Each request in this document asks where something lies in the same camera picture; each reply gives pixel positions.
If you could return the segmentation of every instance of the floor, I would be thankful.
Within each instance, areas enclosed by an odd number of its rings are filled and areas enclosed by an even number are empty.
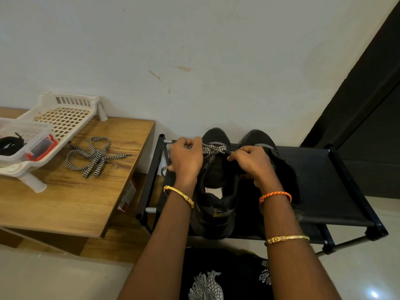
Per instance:
[[[400,200],[367,197],[389,236],[321,257],[343,299],[399,299]],[[336,243],[359,237],[363,228],[329,226]],[[225,239],[192,244],[247,249],[266,257],[261,241]],[[0,248],[0,295],[13,299],[116,299],[132,265],[71,258],[67,255]]]

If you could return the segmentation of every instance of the clear plastic container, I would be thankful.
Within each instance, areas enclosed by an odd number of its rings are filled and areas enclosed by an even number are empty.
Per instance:
[[[51,123],[0,118],[0,139],[21,136],[24,140],[24,146],[13,155],[0,155],[0,167],[44,158],[58,143],[52,127]]]

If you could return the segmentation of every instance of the zigzag patterned shoelace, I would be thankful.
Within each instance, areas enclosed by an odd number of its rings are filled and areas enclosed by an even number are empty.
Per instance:
[[[213,144],[204,144],[203,143],[203,155],[208,155],[210,153],[212,153],[212,151],[214,151],[216,154],[231,154],[233,153],[232,151],[228,151],[226,148],[226,145],[221,145],[221,146],[217,146],[217,145],[213,145]],[[161,175],[163,177],[165,177],[164,171],[166,171],[168,169],[169,165],[164,166],[161,169]]]
[[[102,150],[97,150],[94,148],[93,141],[98,141],[98,140],[107,140],[106,146],[102,148]],[[87,151],[76,148],[72,151],[70,151],[67,154],[67,158],[65,160],[65,164],[68,166],[69,169],[71,170],[84,170],[85,172],[83,173],[83,176],[87,178],[90,175],[90,172],[92,171],[93,167],[98,164],[97,168],[95,169],[93,176],[98,177],[100,176],[100,171],[106,163],[106,160],[115,160],[115,159],[122,159],[126,158],[127,156],[132,156],[131,154],[118,154],[115,156],[107,156],[107,149],[110,147],[111,142],[107,137],[91,137],[89,139],[89,149],[91,153],[88,153]],[[92,162],[84,167],[76,167],[70,162],[71,156],[73,154],[80,154],[88,159],[90,159]]]

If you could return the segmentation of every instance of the white wall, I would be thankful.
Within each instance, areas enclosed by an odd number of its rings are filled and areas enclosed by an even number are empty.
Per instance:
[[[0,106],[100,95],[155,136],[298,146],[398,1],[2,0]]]

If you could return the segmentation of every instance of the gold bangle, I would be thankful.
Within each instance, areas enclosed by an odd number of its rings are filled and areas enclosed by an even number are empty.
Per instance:
[[[180,190],[177,190],[176,188],[166,185],[164,186],[164,193],[168,196],[168,194],[165,192],[166,190],[173,190],[174,192],[180,194],[189,204],[191,208],[194,208],[194,202],[192,199],[190,199],[187,195],[185,195],[183,192]]]
[[[308,241],[310,240],[310,237],[306,235],[301,235],[301,236],[279,236],[279,237],[272,237],[270,239],[267,239],[267,242],[265,242],[265,245],[267,246],[269,244],[279,242],[279,241],[287,241],[287,240],[292,240],[292,239],[307,239]]]

